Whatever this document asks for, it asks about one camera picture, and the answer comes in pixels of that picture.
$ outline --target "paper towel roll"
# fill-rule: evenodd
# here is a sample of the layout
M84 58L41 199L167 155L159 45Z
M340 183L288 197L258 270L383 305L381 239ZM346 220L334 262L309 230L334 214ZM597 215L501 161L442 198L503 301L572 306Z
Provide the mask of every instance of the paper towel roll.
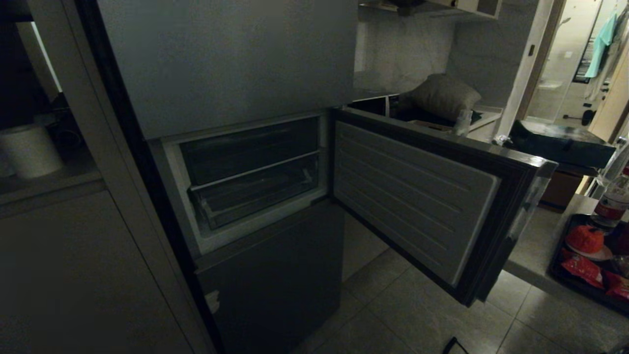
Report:
M0 149L20 178L40 177L64 166L46 128L41 125L0 131Z

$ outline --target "refrigerator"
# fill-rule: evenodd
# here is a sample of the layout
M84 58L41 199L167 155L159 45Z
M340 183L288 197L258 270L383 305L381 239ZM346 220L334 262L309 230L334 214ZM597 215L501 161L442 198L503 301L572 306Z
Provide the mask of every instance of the refrigerator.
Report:
M170 245L227 353L289 353L334 313L345 213L444 296L486 299L556 167L345 106L357 3L77 7Z

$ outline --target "blue towel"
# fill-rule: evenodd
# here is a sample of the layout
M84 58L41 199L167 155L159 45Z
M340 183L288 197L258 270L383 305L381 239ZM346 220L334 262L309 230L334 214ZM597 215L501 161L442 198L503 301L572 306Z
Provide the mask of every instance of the blue towel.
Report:
M616 26L617 17L618 13L614 11L594 40L594 53L592 54L592 62L587 69L586 77L596 77L598 75L598 67L601 65L603 52L605 51L605 48L611 44L611 40L614 38L614 27Z

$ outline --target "gray cushion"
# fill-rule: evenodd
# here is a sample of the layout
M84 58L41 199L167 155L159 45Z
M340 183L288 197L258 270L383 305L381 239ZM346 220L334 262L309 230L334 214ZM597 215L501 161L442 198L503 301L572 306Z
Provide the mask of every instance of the gray cushion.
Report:
M432 74L417 88L399 96L399 109L419 107L456 121L461 110L471 110L480 99L481 94L463 81L446 74Z

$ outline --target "wooden cabinet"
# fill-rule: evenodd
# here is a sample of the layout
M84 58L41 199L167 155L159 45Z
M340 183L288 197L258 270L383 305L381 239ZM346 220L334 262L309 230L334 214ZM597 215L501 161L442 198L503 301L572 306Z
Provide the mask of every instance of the wooden cabinet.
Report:
M192 353L108 191L0 230L0 351Z

